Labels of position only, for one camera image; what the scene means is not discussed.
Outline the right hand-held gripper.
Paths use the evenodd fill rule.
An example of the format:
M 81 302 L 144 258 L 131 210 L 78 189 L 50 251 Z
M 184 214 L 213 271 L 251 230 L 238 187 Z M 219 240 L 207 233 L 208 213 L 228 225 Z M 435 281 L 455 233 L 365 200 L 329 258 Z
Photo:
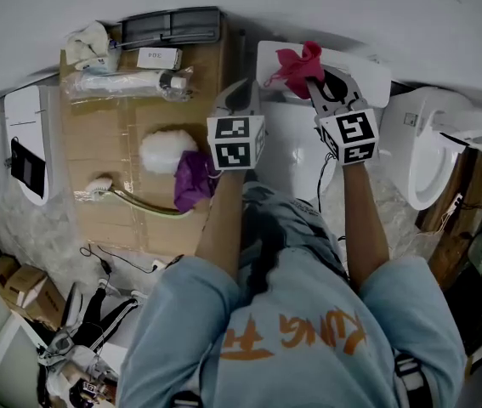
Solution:
M 306 79 L 321 142 L 342 166 L 372 159 L 379 142 L 374 110 L 350 74 L 329 65 L 323 70 L 324 81 Z

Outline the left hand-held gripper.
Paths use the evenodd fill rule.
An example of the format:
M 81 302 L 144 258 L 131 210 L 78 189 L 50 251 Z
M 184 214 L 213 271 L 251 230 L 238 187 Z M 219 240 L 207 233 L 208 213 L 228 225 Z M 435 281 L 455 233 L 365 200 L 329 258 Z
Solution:
M 214 168 L 254 169 L 265 144 L 258 83 L 247 78 L 232 83 L 217 96 L 213 107 L 207 118 L 207 142 Z

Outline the pink cloth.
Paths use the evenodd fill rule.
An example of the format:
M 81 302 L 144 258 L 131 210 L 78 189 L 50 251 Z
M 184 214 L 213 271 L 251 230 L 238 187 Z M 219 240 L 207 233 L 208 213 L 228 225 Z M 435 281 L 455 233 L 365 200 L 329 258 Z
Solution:
M 320 63 L 321 46 L 317 42 L 307 41 L 298 55 L 294 50 L 283 48 L 276 51 L 281 68 L 264 82 L 269 88 L 275 81 L 283 81 L 300 99 L 310 99 L 308 79 L 325 81 L 325 72 Z

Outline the white toilet with tank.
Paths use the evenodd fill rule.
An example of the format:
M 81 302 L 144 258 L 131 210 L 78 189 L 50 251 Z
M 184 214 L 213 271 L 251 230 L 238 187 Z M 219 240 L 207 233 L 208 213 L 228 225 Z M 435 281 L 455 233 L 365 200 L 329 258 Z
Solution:
M 315 130 L 315 111 L 310 102 L 296 96 L 283 81 L 264 85 L 279 70 L 277 51 L 283 48 L 300 54 L 303 45 L 277 41 L 258 43 L 256 80 L 267 135 L 256 173 L 264 184 L 311 201 L 317 197 L 318 184 L 325 189 L 331 182 L 335 161 L 325 162 L 328 149 Z M 388 104 L 392 72 L 387 66 L 329 48 L 322 50 L 320 62 L 352 76 L 370 107 L 382 109 Z

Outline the person's left forearm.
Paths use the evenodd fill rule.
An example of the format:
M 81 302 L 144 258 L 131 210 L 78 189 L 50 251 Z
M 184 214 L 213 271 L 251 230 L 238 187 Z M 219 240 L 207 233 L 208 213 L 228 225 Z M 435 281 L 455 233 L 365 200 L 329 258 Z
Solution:
M 225 172 L 218 182 L 195 255 L 237 279 L 245 171 Z

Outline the person's right forearm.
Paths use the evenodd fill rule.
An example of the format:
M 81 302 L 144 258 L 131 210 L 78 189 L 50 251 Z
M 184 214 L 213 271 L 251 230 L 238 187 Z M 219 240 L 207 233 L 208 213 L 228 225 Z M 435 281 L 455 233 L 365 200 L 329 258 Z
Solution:
M 349 277 L 356 290 L 390 260 L 388 242 L 363 163 L 343 166 L 345 240 Z

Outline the white toilet with raised lid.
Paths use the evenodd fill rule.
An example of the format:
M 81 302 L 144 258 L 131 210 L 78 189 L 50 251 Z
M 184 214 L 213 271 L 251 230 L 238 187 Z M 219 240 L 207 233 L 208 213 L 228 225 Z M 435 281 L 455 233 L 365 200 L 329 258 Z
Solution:
M 424 87 L 390 98 L 379 160 L 412 208 L 422 211 L 439 199 L 467 148 L 482 152 L 482 108 L 467 97 Z

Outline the white toilet with flat lid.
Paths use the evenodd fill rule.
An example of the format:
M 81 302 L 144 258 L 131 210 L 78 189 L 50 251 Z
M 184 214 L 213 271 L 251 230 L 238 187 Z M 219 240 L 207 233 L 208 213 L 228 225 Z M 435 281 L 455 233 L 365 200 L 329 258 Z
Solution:
M 49 142 L 49 89 L 33 85 L 7 94 L 4 99 L 7 139 L 10 148 L 12 139 L 17 138 L 29 151 L 46 162 L 44 197 L 33 193 L 16 179 L 26 198 L 37 206 L 48 202 L 50 177 L 48 165 L 51 156 Z

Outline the white fluffy ball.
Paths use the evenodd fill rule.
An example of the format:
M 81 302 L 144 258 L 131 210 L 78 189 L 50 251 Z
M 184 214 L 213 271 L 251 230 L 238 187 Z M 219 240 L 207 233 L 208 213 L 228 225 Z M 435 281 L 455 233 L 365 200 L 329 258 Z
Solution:
M 197 143 L 187 132 L 157 131 L 142 139 L 139 156 L 147 172 L 173 174 L 185 151 L 198 151 Z

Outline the purple cloth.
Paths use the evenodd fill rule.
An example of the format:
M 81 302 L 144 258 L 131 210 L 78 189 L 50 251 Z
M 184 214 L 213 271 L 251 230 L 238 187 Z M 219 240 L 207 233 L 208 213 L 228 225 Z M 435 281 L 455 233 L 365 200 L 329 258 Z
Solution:
M 210 155 L 186 150 L 180 157 L 174 177 L 174 205 L 181 213 L 187 213 L 199 201 L 214 196 L 219 173 L 214 169 Z

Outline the small white box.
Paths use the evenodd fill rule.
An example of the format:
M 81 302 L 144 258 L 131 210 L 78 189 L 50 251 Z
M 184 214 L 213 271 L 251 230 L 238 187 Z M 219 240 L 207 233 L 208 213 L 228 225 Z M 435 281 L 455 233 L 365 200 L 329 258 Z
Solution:
M 176 71 L 181 66 L 182 50 L 179 48 L 140 48 L 137 67 L 150 70 Z

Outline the grey plastic tray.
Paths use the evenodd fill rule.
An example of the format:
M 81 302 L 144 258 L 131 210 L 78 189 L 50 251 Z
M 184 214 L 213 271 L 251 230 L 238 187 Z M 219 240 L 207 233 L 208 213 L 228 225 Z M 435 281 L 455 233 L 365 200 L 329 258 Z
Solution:
M 139 14 L 121 22 L 122 43 L 157 35 L 221 33 L 222 14 L 214 6 L 179 8 Z

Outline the plastic-wrapped white tube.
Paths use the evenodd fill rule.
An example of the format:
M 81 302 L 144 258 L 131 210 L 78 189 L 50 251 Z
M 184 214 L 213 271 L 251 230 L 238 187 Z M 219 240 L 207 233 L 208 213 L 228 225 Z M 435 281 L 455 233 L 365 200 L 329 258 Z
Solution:
M 67 97 L 74 99 L 159 97 L 159 71 L 135 71 L 114 74 L 73 72 L 66 76 L 61 87 Z

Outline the white blue packet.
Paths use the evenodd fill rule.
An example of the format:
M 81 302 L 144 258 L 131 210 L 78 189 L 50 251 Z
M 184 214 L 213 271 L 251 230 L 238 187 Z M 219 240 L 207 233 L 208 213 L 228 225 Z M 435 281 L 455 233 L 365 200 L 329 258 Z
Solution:
M 93 56 L 75 63 L 77 71 L 86 71 L 94 74 L 108 74 L 116 72 L 121 51 L 113 49 L 110 53 L 103 56 Z

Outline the large cardboard box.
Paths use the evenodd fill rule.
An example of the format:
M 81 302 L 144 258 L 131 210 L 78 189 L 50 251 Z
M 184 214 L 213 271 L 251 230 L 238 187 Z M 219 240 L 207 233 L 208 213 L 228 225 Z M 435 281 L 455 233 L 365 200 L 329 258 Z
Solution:
M 174 257 L 194 254 L 207 220 L 207 201 L 181 219 L 162 218 L 130 207 L 112 195 L 92 200 L 86 187 L 107 174 L 115 185 L 150 204 L 172 208 L 175 178 L 145 171 L 139 159 L 144 136 L 159 130 L 184 130 L 204 152 L 207 117 L 230 79 L 230 28 L 221 21 L 215 43 L 183 48 L 182 62 L 192 67 L 194 89 L 186 102 L 162 98 L 92 99 L 73 104 L 61 99 L 64 152 L 82 237 L 94 245 Z

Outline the cream rag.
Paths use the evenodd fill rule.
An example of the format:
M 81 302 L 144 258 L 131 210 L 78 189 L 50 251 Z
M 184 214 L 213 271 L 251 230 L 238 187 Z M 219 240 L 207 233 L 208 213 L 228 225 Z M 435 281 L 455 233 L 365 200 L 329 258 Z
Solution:
M 71 34 L 65 45 L 65 58 L 68 65 L 84 60 L 105 56 L 109 49 L 109 35 L 105 27 L 94 21 L 81 31 Z

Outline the brown wooden platform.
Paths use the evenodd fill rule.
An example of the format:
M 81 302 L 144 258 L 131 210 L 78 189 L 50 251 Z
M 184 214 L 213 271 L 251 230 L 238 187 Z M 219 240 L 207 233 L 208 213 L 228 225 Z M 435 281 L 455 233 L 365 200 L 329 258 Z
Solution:
M 470 242 L 482 227 L 481 152 L 467 149 L 458 156 L 444 191 L 418 214 L 416 226 L 439 240 L 428 264 L 445 291 L 467 262 Z

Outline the black panel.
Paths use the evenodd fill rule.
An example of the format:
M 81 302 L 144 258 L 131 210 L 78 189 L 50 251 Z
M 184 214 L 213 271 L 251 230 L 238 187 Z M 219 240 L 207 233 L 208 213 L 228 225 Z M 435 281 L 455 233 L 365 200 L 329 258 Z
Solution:
M 46 162 L 22 145 L 17 138 L 10 142 L 11 175 L 33 193 L 44 197 Z

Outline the person's light blue shirt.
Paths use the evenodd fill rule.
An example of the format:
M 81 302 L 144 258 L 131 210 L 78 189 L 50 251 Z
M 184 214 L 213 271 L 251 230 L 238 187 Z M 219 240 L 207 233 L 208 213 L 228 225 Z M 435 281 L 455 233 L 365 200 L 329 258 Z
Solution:
M 117 408 L 453 408 L 461 336 L 428 264 L 391 260 L 359 290 L 320 214 L 244 186 L 241 278 L 198 257 L 163 270 L 122 365 Z

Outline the small cardboard box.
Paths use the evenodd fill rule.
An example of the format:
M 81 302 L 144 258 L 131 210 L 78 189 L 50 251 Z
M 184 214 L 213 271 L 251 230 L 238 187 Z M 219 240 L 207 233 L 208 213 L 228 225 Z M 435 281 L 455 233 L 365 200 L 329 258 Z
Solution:
M 9 255 L 2 255 L 0 257 L 0 293 L 4 290 L 8 280 L 20 268 L 20 263 L 16 258 Z
M 54 332 L 60 329 L 65 299 L 46 272 L 22 265 L 8 279 L 4 295 L 28 320 L 40 322 Z

